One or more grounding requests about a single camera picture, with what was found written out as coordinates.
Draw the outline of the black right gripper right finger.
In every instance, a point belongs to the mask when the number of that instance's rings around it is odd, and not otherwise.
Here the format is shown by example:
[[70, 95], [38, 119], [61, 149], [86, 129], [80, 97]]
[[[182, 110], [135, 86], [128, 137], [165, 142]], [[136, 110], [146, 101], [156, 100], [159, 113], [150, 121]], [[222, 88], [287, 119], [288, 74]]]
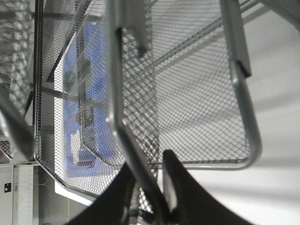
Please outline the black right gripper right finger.
[[172, 150], [163, 153], [164, 194], [170, 225], [250, 225], [203, 188]]

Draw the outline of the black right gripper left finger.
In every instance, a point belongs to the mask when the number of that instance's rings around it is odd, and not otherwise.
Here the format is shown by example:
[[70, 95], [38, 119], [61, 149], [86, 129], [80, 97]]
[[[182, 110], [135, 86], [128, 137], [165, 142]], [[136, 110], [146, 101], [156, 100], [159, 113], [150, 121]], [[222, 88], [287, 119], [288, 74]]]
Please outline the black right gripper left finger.
[[124, 164], [109, 187], [69, 225], [127, 225], [136, 180]]

